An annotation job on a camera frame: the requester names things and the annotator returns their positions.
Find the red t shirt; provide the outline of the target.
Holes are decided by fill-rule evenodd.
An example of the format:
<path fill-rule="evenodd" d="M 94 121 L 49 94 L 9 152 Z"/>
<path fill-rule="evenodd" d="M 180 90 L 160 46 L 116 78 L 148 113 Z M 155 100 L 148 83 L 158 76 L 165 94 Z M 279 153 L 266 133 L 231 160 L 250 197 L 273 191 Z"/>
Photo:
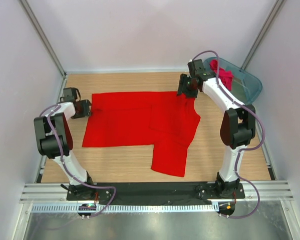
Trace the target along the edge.
<path fill-rule="evenodd" d="M 200 115 L 194 99 L 173 91 L 92 94 L 82 146 L 153 146 L 151 168 L 183 177 Z"/>

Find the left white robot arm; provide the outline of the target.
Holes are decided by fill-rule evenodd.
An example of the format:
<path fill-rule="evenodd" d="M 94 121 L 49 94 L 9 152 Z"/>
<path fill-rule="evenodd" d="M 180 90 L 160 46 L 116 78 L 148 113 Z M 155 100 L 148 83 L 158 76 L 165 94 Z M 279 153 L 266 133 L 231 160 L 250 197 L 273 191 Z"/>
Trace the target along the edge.
<path fill-rule="evenodd" d="M 66 87 L 60 101 L 34 119 L 39 153 L 57 163 L 69 179 L 69 191 L 74 192 L 78 188 L 78 194 L 85 200 L 92 199 L 96 191 L 91 177 L 73 152 L 74 142 L 68 121 L 89 117 L 91 105 L 88 99 L 81 99 L 77 88 Z"/>

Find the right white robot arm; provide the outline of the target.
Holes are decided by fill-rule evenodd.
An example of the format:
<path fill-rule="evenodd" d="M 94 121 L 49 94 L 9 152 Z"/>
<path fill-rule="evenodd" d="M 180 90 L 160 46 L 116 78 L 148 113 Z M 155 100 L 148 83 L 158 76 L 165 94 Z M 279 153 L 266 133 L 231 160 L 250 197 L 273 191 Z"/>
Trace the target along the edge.
<path fill-rule="evenodd" d="M 228 198 L 239 188 L 243 149 L 255 137 L 255 108 L 235 98 L 216 73 L 204 68 L 202 60 L 191 60 L 187 65 L 189 74 L 181 74 L 177 94 L 196 98 L 199 92 L 203 92 L 224 111 L 220 137 L 225 153 L 217 173 L 215 192 L 221 198 Z"/>

